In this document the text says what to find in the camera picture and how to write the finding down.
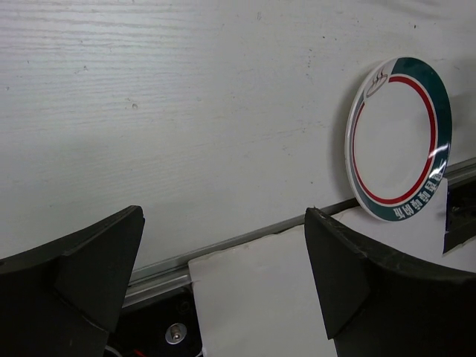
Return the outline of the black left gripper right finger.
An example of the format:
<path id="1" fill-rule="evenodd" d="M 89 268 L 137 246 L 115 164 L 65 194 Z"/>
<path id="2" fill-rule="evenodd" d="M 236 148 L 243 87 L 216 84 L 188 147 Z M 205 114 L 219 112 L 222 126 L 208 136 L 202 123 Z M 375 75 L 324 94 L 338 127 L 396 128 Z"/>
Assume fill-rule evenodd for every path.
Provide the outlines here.
<path id="1" fill-rule="evenodd" d="M 360 234 L 317 208 L 305 240 L 339 356 L 473 356 L 475 275 Z"/>

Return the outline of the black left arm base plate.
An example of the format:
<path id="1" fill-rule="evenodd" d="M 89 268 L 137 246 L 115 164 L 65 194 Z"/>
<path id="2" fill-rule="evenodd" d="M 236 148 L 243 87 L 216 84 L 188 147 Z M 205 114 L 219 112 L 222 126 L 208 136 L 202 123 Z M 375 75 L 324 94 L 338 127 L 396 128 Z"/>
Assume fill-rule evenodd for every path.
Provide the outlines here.
<path id="1" fill-rule="evenodd" d="M 126 307 L 104 356 L 202 356 L 202 338 L 190 287 Z"/>

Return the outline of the green red rimmed plate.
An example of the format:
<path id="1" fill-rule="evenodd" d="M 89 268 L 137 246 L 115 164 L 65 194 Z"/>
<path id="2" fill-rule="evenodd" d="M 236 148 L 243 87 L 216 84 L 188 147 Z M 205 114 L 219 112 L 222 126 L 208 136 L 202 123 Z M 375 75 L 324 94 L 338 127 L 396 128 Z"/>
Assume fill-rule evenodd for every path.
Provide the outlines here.
<path id="1" fill-rule="evenodd" d="M 386 222 L 418 214 L 443 180 L 451 139 L 449 96 L 428 63 L 395 57 L 376 66 L 355 95 L 345 132 L 358 203 Z"/>

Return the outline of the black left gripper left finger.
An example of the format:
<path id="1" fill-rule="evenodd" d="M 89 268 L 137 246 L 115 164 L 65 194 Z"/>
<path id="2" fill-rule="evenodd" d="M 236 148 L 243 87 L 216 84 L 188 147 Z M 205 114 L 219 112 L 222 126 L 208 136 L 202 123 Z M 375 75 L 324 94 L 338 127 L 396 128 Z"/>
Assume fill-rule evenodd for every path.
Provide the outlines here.
<path id="1" fill-rule="evenodd" d="M 131 205 L 1 259 L 1 355 L 102 356 L 144 225 L 142 208 Z"/>

